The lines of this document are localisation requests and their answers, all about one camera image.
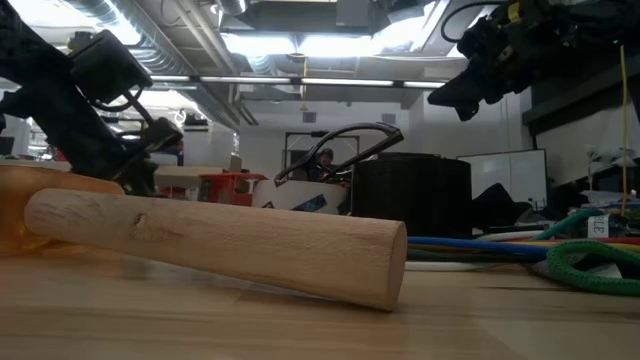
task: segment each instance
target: green rope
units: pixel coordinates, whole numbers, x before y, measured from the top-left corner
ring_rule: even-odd
[[[558,222],[557,224],[543,231],[541,234],[534,236],[532,240],[550,240],[556,234],[571,229],[577,223],[585,219],[588,219],[592,216],[598,216],[598,215],[602,215],[602,211],[597,209],[586,209],[586,210],[578,211],[572,216]]]
[[[600,294],[640,296],[640,280],[612,279],[576,270],[567,258],[577,254],[600,255],[633,266],[640,266],[640,255],[596,241],[561,243],[551,248],[547,255],[549,272],[557,280]]]

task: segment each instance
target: wooden handle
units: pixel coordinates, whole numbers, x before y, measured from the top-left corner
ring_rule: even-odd
[[[37,234],[374,308],[396,304],[403,223],[47,189],[25,224]]]

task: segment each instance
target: wooden tabletop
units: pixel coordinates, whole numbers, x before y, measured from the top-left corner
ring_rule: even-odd
[[[393,313],[105,251],[0,259],[0,359],[638,359],[640,299],[407,272]]]

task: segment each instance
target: red object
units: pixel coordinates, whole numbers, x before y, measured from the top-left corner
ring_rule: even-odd
[[[200,199],[219,204],[251,206],[253,201],[252,181],[266,180],[260,174],[200,175]]]

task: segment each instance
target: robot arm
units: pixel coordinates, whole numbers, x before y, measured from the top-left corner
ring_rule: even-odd
[[[547,0],[478,2],[463,8],[500,4],[481,18],[457,43],[469,59],[465,71],[432,92],[429,103],[453,107],[460,120],[478,112],[478,103],[493,104],[509,92],[520,93],[549,76],[579,71],[588,52],[610,51],[640,41],[640,2],[593,0],[577,5],[550,5]]]
[[[117,181],[129,193],[155,193],[155,164],[148,152],[178,142],[182,135],[167,119],[154,120],[130,89],[152,85],[129,51],[113,34],[103,31],[69,56],[46,43],[25,23],[7,0],[0,0],[0,77],[21,86],[5,93],[0,114],[32,117],[60,149],[72,171]],[[116,136],[93,109],[119,96],[145,118],[140,140]]]

